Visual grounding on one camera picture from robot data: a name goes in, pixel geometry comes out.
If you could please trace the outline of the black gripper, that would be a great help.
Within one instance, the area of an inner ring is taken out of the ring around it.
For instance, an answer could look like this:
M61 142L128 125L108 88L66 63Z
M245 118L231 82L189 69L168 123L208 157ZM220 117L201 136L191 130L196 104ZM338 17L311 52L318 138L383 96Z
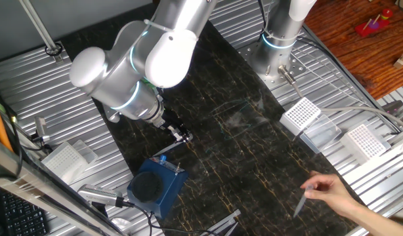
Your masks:
M163 124L160 129L169 131L177 142L189 143L193 135L186 129L180 117L170 109L165 109L161 116Z

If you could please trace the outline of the bare human hand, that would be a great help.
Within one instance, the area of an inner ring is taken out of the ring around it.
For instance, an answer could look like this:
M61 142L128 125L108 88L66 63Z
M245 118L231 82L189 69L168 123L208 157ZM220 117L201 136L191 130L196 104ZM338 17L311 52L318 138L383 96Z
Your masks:
M361 207L336 174L312 171L310 178L301 185L301 189L306 190L307 199L321 200L338 215L346 218L350 218Z

